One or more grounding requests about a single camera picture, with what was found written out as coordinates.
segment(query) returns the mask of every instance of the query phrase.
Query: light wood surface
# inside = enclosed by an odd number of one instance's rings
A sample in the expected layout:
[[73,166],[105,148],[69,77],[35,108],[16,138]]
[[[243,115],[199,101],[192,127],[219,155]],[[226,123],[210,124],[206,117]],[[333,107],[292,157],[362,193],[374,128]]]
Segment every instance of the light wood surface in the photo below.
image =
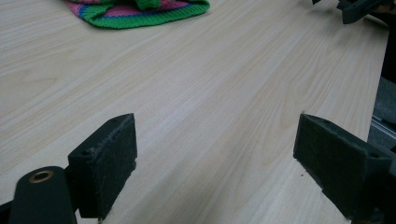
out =
[[105,223],[348,223],[292,157],[303,111],[368,134],[388,30],[344,26],[337,2],[213,0],[113,31],[63,1],[3,0],[0,203],[134,113],[137,169]]

